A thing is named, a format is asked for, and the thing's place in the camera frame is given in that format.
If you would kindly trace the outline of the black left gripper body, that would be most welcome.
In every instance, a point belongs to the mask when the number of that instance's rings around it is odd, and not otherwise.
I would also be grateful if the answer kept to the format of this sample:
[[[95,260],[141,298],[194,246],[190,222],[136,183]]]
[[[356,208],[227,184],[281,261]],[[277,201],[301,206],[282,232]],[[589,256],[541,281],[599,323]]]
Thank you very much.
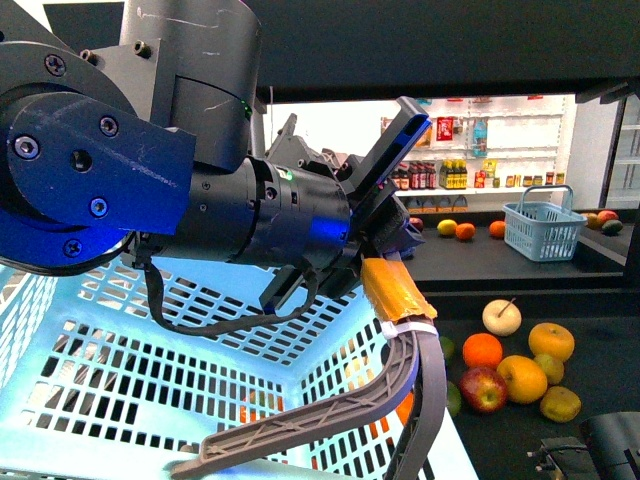
[[[339,298],[359,281],[363,259],[420,244],[387,179],[362,199],[349,196],[353,167],[312,150],[290,115],[266,158],[246,158],[228,175],[197,167],[190,205],[174,238],[178,258],[277,267],[283,274],[260,299],[272,314],[288,288],[305,281],[313,295]]]

